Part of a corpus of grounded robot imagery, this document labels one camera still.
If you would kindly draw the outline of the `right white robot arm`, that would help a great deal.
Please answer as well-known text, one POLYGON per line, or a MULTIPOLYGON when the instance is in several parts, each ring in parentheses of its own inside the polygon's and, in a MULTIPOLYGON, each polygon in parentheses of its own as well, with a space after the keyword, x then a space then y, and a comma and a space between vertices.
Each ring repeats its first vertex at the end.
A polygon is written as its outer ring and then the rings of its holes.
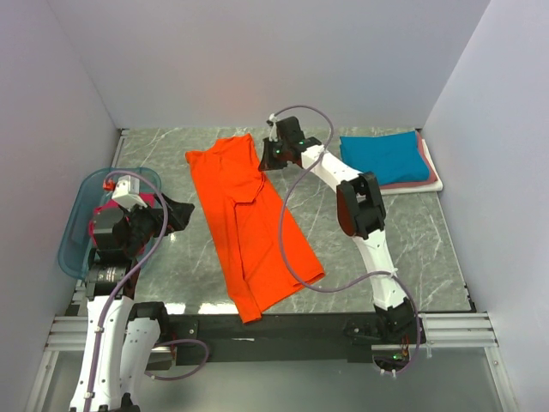
POLYGON ((320 288, 301 278, 292 267, 284 246, 283 223, 287 206, 283 205, 278 223, 278 246, 284 264, 293 278, 318 293, 336 293, 362 281, 371 282, 377 334, 385 342, 401 342, 413 327, 416 343, 421 343, 419 311, 411 293, 397 276, 385 233, 386 210, 374 173, 361 173, 328 151, 315 137, 305 137, 295 117, 267 120, 271 131, 263 140, 259 169, 280 170, 293 163, 302 169, 299 179, 312 173, 326 184, 336 198, 336 219, 342 232, 357 246, 367 273, 336 288, 320 288))

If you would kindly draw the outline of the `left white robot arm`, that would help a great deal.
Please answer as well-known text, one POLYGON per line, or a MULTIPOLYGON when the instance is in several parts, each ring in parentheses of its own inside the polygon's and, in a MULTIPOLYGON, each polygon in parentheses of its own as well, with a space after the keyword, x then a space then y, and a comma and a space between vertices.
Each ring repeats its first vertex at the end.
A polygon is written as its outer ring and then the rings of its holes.
POLYGON ((137 411, 154 345, 171 333, 162 302, 134 300, 138 261, 151 239, 184 230, 191 203, 142 195, 125 209, 111 200, 89 222, 93 246, 88 255, 87 336, 81 372, 70 401, 72 411, 137 411))

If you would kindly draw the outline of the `orange t shirt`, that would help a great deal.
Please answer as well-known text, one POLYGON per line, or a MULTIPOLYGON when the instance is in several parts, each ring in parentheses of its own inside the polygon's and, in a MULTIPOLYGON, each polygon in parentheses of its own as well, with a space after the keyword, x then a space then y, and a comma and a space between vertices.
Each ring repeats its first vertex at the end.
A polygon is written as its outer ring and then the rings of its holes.
POLYGON ((308 240, 260 171, 251 135, 221 138, 185 158, 243 323, 324 277, 308 240))

